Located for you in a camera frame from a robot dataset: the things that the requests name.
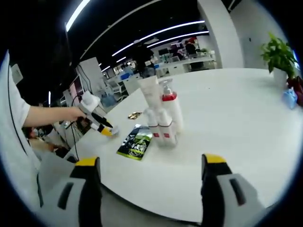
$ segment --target white t-shirt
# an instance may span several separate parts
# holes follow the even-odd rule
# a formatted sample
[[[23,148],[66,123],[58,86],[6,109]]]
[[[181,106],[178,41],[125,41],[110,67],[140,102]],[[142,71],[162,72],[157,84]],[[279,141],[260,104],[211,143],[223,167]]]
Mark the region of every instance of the white t-shirt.
[[[13,120],[9,107],[8,76]],[[7,52],[0,66],[0,159],[17,194],[32,211],[35,211],[40,207],[36,181],[40,161],[21,130],[29,108],[12,79]],[[26,153],[22,149],[13,121]]]

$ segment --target white bottle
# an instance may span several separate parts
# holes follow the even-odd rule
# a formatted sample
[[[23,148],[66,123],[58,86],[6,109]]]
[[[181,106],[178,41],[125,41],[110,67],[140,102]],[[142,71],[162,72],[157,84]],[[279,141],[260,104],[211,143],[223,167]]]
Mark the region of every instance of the white bottle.
[[[160,131],[160,127],[159,127],[159,124],[156,119],[154,111],[150,108],[147,108],[144,111],[144,114],[147,118],[148,127],[150,128],[150,130],[152,132],[153,140],[155,140],[157,142],[158,146],[163,146],[164,141],[163,141],[162,133]]]
[[[184,127],[183,116],[177,93],[172,90],[171,82],[172,79],[168,79],[160,83],[163,86],[162,105],[175,123],[177,132],[181,132]]]
[[[175,146],[177,144],[176,129],[171,116],[167,114],[164,108],[158,109],[156,115],[164,145]]]

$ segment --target office desk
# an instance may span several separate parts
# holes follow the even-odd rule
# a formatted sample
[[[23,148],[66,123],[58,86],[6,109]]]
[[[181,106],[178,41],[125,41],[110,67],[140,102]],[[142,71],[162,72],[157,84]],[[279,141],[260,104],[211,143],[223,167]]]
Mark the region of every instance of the office desk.
[[[200,222],[201,155],[224,157],[268,207],[287,188],[300,157],[303,112],[281,101],[267,70],[219,69],[173,76],[185,128],[173,149],[151,141],[142,161],[116,154],[147,104],[138,89],[107,114],[116,138],[90,130],[77,142],[80,158],[99,156],[101,181],[125,200],[169,218]]]
[[[189,68],[188,68],[189,64],[196,63],[196,62],[205,62],[205,61],[215,61],[215,59],[211,58],[209,56],[185,59],[185,60],[181,60],[181,61],[163,64],[163,65],[159,66],[159,68],[156,69],[156,72],[157,72],[158,76],[162,75],[161,71],[163,71],[163,70],[168,70],[170,76],[187,73],[187,72],[189,72]]]

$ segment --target person's arm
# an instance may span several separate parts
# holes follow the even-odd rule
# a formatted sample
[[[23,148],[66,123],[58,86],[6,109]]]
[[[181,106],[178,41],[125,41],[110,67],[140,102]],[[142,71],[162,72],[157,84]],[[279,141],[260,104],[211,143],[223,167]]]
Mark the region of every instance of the person's arm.
[[[86,115],[77,107],[38,107],[30,106],[23,127],[38,127],[59,121],[76,121]]]

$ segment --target person's hand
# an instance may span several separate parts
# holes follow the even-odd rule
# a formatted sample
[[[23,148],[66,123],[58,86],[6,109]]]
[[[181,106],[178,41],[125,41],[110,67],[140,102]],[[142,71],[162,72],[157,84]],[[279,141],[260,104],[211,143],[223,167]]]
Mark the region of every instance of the person's hand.
[[[78,117],[86,118],[86,115],[84,112],[82,112],[78,107],[67,107],[67,114],[66,114],[66,120],[74,122],[78,119]]]

